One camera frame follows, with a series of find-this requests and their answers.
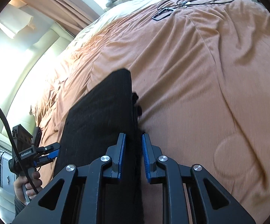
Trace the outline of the dark sleeve left forearm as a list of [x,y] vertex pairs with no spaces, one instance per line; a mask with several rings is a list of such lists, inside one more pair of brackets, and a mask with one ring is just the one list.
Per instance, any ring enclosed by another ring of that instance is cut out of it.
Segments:
[[15,206],[15,216],[17,216],[24,208],[25,205],[17,199],[17,197],[14,198],[14,206]]

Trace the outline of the person left hand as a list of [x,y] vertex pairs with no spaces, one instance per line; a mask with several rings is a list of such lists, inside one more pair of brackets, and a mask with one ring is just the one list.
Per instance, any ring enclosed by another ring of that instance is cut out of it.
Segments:
[[[40,179],[41,175],[38,171],[35,171],[32,173],[31,180],[33,181],[33,184],[38,192],[42,191],[42,181]],[[26,176],[19,176],[16,181],[14,182],[14,192],[16,198],[23,204],[26,205],[26,196],[29,197],[29,199],[34,199],[37,195],[35,190],[33,189],[32,185],[28,181]]]

